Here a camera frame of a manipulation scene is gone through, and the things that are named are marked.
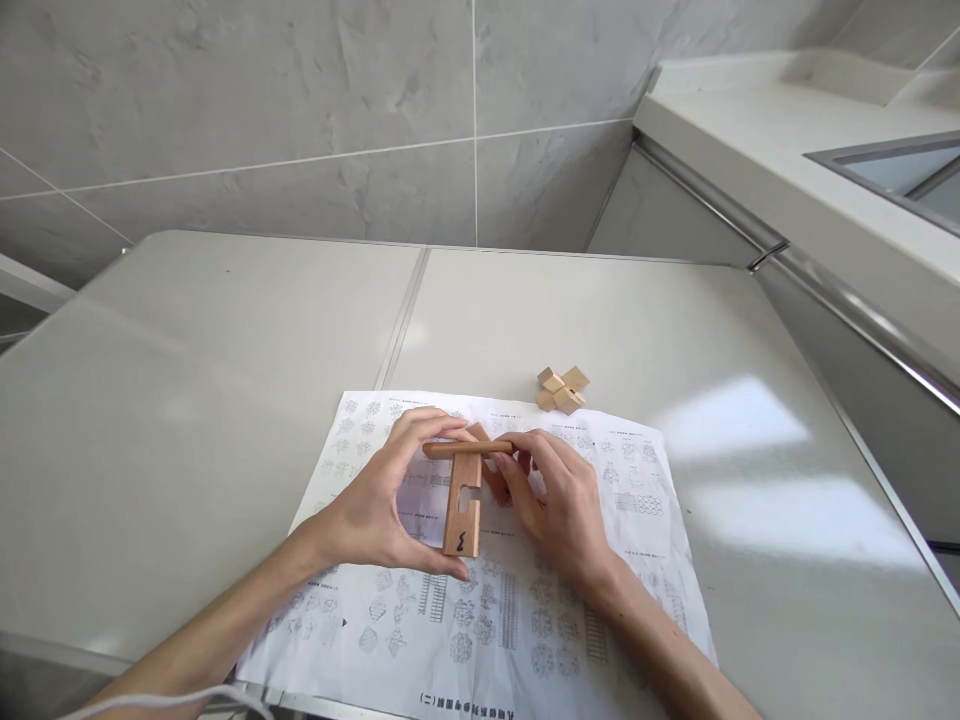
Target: white cable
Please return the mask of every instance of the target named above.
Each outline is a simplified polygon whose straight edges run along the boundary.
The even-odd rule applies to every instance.
[[[256,698],[252,698],[246,693],[241,692],[232,685],[216,685],[206,690],[198,690],[189,695],[177,695],[174,697],[165,695],[118,695],[115,698],[110,698],[96,705],[77,710],[69,715],[64,715],[60,720],[87,720],[87,718],[92,718],[107,710],[125,705],[136,705],[145,708],[170,708],[176,707],[177,705],[186,705],[187,703],[213,697],[214,695],[226,695],[238,703],[246,705],[251,710],[256,710],[260,715],[265,717],[266,720],[273,720],[273,713],[267,709],[266,705]]]

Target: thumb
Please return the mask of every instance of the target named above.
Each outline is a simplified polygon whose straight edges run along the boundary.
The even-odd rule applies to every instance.
[[[464,582],[470,579],[470,571],[463,560],[444,555],[437,548],[424,545],[413,538],[408,539],[407,547],[404,548],[404,564],[430,575],[452,575]]]
[[[537,512],[540,506],[537,504],[537,498],[533,494],[533,488],[530,487],[530,480],[527,474],[523,472],[520,463],[506,453],[490,453],[490,457],[500,468],[503,477],[507,480],[510,487],[510,496],[513,498],[513,508],[517,513],[520,524],[527,528],[528,532],[537,530]]]

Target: left hand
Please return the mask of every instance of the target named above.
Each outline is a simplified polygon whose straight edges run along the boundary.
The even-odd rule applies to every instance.
[[[431,575],[469,579],[459,558],[414,540],[397,514],[397,490],[420,446],[433,438],[475,442],[467,421],[435,407],[407,410],[390,437],[330,505],[290,535],[310,557],[316,572],[340,563],[422,570]]]

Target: right hand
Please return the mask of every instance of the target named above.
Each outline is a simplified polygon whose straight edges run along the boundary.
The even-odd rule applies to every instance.
[[[505,453],[490,455],[510,486],[520,526],[537,551],[583,595],[614,575],[622,561],[607,543],[593,466],[544,430],[506,433],[498,439],[519,450],[519,462]],[[542,501],[530,487],[531,458],[547,488]]]

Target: hand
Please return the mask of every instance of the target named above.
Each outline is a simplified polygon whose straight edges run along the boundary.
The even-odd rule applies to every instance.
[[[390,437],[330,505],[305,520],[290,536],[311,554],[319,572],[340,563],[382,565],[452,575],[468,580],[459,558],[414,540],[400,524],[397,490],[420,446],[433,438],[476,442],[467,421],[435,407],[407,410]]]
[[[510,486],[520,526],[537,551],[582,595],[604,584],[622,561],[607,543],[593,467],[544,430],[506,433],[498,440],[509,440],[519,449],[519,462],[504,453],[491,453],[491,457]],[[531,458],[547,487],[543,500],[534,496],[527,477]]]

